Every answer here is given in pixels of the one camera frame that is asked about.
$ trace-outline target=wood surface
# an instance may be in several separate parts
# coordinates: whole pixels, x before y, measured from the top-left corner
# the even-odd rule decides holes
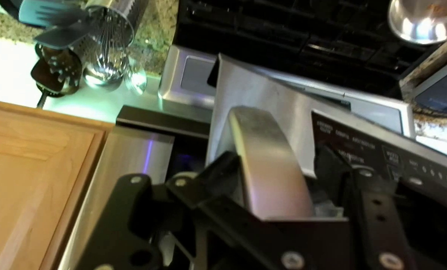
[[[0,268],[49,268],[110,124],[0,103]]]

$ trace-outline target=silver metal handle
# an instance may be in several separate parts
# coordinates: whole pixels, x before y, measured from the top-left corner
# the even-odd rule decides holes
[[[217,156],[230,150],[242,168],[242,204],[262,220],[298,220],[313,214],[296,157],[269,112],[233,106]]]

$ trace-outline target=black machine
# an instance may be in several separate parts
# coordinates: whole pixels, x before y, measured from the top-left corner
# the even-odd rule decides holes
[[[196,177],[160,186],[122,175],[77,268],[447,268],[447,169],[316,112],[311,121],[316,180],[307,184],[313,204],[331,201],[340,217],[256,219],[229,199],[241,175],[226,151]],[[356,157],[365,162],[355,166]],[[167,235],[175,244],[158,246]]]

